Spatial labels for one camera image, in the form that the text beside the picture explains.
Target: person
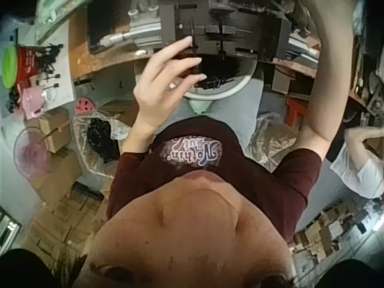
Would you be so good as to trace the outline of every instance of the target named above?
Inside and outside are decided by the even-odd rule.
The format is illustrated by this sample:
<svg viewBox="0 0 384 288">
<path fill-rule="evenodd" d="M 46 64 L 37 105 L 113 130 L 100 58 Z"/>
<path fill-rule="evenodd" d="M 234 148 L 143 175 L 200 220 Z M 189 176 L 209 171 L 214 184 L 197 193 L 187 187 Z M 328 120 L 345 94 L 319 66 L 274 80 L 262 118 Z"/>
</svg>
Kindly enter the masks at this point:
<svg viewBox="0 0 384 288">
<path fill-rule="evenodd" d="M 384 161 L 364 146 L 367 139 L 384 137 L 384 128 L 355 127 L 346 130 L 345 144 L 331 169 L 360 196 L 378 198 L 384 193 Z"/>
<path fill-rule="evenodd" d="M 205 75 L 169 84 L 200 58 L 175 60 L 191 37 L 155 54 L 134 89 L 139 113 L 122 146 L 108 222 L 73 287 L 286 287 L 287 247 L 346 106 L 352 71 L 348 0 L 307 0 L 322 39 L 312 101 L 293 151 L 274 173 L 244 156 L 238 131 L 256 111 L 162 127 Z M 254 95 L 247 95 L 250 103 Z"/>
</svg>

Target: plastic bag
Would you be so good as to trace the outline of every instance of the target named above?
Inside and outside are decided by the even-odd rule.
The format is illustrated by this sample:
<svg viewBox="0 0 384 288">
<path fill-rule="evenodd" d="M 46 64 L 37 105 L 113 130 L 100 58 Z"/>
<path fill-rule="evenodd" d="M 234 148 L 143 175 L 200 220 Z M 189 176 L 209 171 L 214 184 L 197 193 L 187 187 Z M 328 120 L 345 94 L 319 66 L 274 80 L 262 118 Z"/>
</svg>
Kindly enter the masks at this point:
<svg viewBox="0 0 384 288">
<path fill-rule="evenodd" d="M 93 174 L 113 178 L 119 161 L 116 160 L 104 164 L 103 159 L 88 144 L 88 127 L 93 118 L 109 122 L 111 125 L 111 136 L 113 136 L 112 139 L 119 140 L 119 147 L 121 147 L 126 136 L 123 138 L 125 134 L 122 136 L 120 132 L 124 131 L 128 135 L 127 131 L 129 131 L 130 128 L 118 121 L 117 118 L 119 117 L 120 114 L 112 115 L 107 112 L 94 112 L 89 115 L 77 115 L 73 118 L 73 131 L 77 148 L 79 149 L 86 168 Z"/>
<path fill-rule="evenodd" d="M 271 112 L 260 116 L 246 155 L 271 173 L 296 142 L 297 132 L 284 123 L 281 115 Z"/>
</svg>

